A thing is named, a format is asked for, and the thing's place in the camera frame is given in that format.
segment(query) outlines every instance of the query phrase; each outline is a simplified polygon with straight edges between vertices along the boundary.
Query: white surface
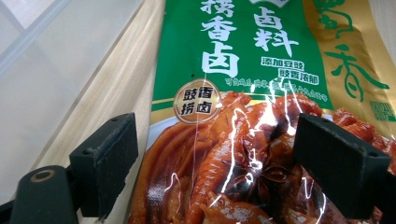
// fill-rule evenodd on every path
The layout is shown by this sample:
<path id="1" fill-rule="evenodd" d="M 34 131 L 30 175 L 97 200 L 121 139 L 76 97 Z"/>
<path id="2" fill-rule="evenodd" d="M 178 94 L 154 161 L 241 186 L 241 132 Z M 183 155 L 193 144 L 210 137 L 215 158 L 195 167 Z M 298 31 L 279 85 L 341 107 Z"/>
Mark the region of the white surface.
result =
<path id="1" fill-rule="evenodd" d="M 141 1 L 61 3 L 68 5 L 55 10 L 56 15 L 46 11 L 52 20 L 38 20 L 35 14 L 27 30 L 11 22 L 18 36 L 0 45 L 7 49 L 0 49 L 0 204 L 11 198 L 18 181 L 33 167 Z M 0 19 L 10 19 L 4 6 L 0 4 Z M 39 26 L 45 29 L 29 33 Z"/>
<path id="2" fill-rule="evenodd" d="M 2 0 L 20 25 L 28 28 L 55 0 Z"/>

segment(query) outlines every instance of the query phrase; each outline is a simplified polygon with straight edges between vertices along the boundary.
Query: brown braised food image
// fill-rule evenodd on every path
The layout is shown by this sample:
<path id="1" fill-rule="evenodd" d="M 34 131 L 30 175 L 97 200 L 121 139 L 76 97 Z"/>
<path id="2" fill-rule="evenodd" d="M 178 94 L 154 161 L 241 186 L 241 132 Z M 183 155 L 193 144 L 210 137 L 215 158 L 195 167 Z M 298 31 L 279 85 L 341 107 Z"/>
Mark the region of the brown braised food image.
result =
<path id="1" fill-rule="evenodd" d="M 294 93 L 253 105 L 234 91 L 221 103 L 215 119 L 176 123 L 148 149 L 129 223 L 359 223 L 345 219 L 292 156 L 298 117 L 321 117 L 317 103 Z M 332 120 L 389 154 L 395 174 L 396 141 L 343 108 Z M 375 209 L 365 221 L 380 217 Z"/>

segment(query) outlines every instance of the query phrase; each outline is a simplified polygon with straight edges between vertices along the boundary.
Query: white wall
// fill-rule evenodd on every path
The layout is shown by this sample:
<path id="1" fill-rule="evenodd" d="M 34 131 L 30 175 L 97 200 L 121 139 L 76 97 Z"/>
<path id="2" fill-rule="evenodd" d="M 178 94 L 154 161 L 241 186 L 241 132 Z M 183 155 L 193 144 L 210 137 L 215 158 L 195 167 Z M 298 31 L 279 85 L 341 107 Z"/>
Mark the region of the white wall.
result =
<path id="1" fill-rule="evenodd" d="M 0 204 L 30 171 L 141 0 L 54 0 L 29 26 L 18 24 L 6 2 L 0 1 Z"/>

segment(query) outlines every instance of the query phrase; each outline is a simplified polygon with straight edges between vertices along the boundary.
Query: green package label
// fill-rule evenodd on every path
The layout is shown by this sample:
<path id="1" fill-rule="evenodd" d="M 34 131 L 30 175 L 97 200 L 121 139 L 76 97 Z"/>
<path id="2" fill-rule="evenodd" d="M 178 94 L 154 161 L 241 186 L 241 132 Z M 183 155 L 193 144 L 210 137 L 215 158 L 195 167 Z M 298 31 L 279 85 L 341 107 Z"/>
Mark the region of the green package label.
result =
<path id="1" fill-rule="evenodd" d="M 166 11 L 172 15 L 164 18 L 154 101 L 173 98 L 194 78 L 207 78 L 220 91 L 249 92 L 254 99 L 284 90 L 303 92 L 332 109 L 302 1 L 279 8 L 247 1 L 171 0 Z"/>

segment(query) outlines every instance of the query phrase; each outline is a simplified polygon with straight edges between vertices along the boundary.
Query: circular logo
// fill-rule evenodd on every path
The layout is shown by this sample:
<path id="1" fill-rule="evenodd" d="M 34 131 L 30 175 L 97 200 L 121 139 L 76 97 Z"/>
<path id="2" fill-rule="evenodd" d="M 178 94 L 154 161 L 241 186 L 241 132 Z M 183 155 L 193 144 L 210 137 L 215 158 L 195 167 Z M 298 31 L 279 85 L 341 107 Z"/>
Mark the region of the circular logo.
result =
<path id="1" fill-rule="evenodd" d="M 199 78 L 178 90 L 174 109 L 178 119 L 186 123 L 201 123 L 219 112 L 220 94 L 211 81 Z"/>

